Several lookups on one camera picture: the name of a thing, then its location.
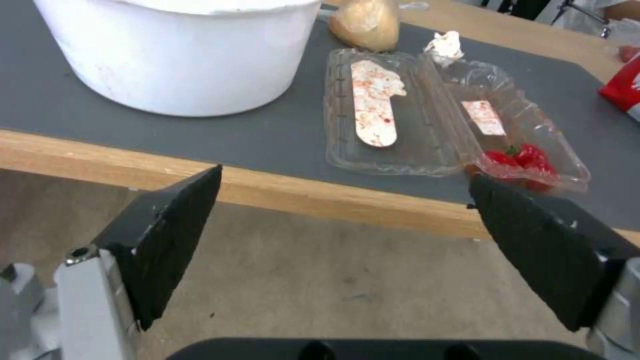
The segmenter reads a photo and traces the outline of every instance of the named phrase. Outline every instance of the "white plastic tub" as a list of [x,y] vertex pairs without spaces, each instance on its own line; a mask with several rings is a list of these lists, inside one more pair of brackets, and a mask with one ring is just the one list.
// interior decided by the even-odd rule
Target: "white plastic tub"
[[74,72],[121,104],[204,117],[256,108],[296,73],[320,0],[35,0]]

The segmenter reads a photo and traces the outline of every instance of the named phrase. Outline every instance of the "gray tabletop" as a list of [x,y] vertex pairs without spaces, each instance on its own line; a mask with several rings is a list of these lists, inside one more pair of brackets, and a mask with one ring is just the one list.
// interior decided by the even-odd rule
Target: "gray tabletop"
[[[398,49],[417,54],[433,32],[403,25]],[[592,174],[567,196],[610,226],[640,230],[640,125],[598,96],[578,65],[463,39],[466,57],[510,73],[562,130]],[[318,21],[291,88],[267,106],[211,119],[154,115],[115,104],[71,72],[31,1],[0,3],[0,127],[287,176],[466,203],[465,177],[368,176],[325,160],[324,72],[343,47]]]

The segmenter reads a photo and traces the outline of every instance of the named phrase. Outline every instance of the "red bag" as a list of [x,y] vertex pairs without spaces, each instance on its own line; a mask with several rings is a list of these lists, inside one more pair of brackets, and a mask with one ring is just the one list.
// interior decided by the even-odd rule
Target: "red bag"
[[631,59],[600,89],[600,95],[640,121],[640,54]]

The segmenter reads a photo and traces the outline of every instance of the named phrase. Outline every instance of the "concrete floor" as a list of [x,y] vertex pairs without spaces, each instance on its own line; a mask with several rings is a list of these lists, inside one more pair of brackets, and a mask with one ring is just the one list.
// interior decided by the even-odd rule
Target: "concrete floor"
[[[0,263],[51,285],[135,192],[0,170]],[[218,204],[141,359],[223,336],[526,338],[582,344],[490,241]]]

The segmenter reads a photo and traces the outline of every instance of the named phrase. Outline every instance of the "plastic clamshell container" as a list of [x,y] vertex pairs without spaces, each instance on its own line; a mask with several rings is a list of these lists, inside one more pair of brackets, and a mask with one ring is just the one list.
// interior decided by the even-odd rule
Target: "plastic clamshell container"
[[[351,64],[369,60],[395,72],[406,96],[391,97],[397,140],[388,147],[367,145],[356,134]],[[372,54],[356,49],[334,50],[329,55],[324,96],[326,157],[340,168],[368,174],[446,176],[460,170],[439,109],[442,88],[433,64],[403,53]]]
[[[420,56],[429,58],[428,54]],[[540,107],[525,98],[511,77],[498,67],[480,61],[459,60],[446,69],[437,68],[447,93],[458,105],[463,122],[449,125],[451,142],[461,162],[493,177],[507,179],[532,190],[558,188],[584,192],[591,175],[566,138]],[[462,106],[462,101],[488,101],[499,116],[506,136],[484,135]],[[534,169],[500,165],[484,151],[504,152],[510,145],[533,144],[542,149],[556,169],[549,176]]]

